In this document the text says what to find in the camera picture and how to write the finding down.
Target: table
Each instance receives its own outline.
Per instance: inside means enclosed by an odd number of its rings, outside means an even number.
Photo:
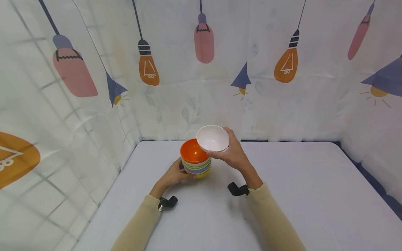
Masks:
[[[110,250],[182,143],[136,147],[76,251]],[[335,144],[241,144],[307,250],[402,250],[402,221]],[[168,190],[164,197],[174,195],[178,203],[163,212],[146,250],[266,250],[245,198],[229,193],[230,182],[244,184],[238,171],[213,159],[207,177]]]

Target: curtain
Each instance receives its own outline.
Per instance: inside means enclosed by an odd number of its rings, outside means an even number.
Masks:
[[[141,140],[341,141],[402,202],[398,0],[4,0],[0,245],[70,250]]]

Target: black wrist clamp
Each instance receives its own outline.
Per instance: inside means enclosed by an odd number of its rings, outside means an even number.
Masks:
[[[176,205],[177,202],[178,202],[178,200],[177,200],[177,198],[175,196],[172,196],[170,198],[170,200],[167,200],[167,199],[161,197],[160,198],[160,203],[158,205],[158,209],[159,209],[159,211],[162,212],[162,208],[164,208],[164,207],[165,208],[173,208]]]
[[[228,185],[228,189],[233,196],[241,196],[243,194],[248,195],[250,191],[248,190],[247,185],[243,185],[238,187],[236,183],[232,182]]]

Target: blue lamp shade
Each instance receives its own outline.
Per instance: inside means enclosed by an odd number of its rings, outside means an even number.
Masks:
[[[361,82],[402,97],[402,56]]]
[[[237,75],[236,79],[233,81],[233,83],[230,86],[235,86],[240,89],[246,89],[246,85],[251,84],[250,79],[248,78],[247,75],[247,62],[243,66],[242,70],[240,71],[239,75]]]
[[[112,103],[112,107],[113,107],[113,105],[116,105],[119,103],[119,101],[121,100],[121,94],[123,92],[126,92],[127,89],[122,87],[116,81],[114,81],[110,77],[109,73],[107,73],[107,72],[106,72],[106,78],[107,78],[107,87],[109,89],[109,98],[110,98],[110,102]]]

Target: beige sleeve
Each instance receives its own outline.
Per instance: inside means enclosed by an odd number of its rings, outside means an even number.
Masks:
[[[133,218],[120,233],[111,251],[143,251],[159,219],[159,199],[145,196]]]
[[[292,224],[286,218],[268,186],[250,189],[246,197],[249,208],[259,223],[271,251],[306,251]]]

